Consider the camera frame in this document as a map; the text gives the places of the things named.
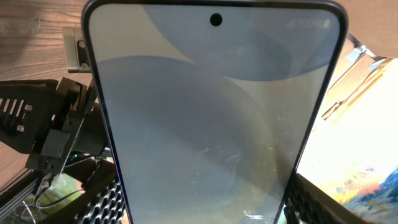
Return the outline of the dark blue smartphone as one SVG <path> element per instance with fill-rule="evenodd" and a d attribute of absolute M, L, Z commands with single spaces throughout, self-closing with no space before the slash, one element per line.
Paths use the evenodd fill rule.
<path fill-rule="evenodd" d="M 335 1 L 89 1 L 131 223 L 276 223 L 348 30 Z"/>

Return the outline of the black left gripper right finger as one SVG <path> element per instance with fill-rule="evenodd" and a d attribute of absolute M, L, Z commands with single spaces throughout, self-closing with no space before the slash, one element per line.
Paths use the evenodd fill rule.
<path fill-rule="evenodd" d="M 294 174 L 284 201 L 288 224 L 368 224 L 300 174 Z"/>

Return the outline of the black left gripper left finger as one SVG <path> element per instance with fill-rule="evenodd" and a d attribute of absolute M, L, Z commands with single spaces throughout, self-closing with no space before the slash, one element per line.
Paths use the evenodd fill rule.
<path fill-rule="evenodd" d="M 40 224 L 120 224 L 126 205 L 116 173 L 40 221 Z"/>

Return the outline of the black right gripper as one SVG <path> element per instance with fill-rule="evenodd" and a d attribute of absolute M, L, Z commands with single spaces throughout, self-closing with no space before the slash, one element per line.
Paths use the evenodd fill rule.
<path fill-rule="evenodd" d="M 28 169 L 59 174 L 75 154 L 108 146 L 93 84 L 63 78 L 1 82 L 1 142 L 27 154 Z"/>

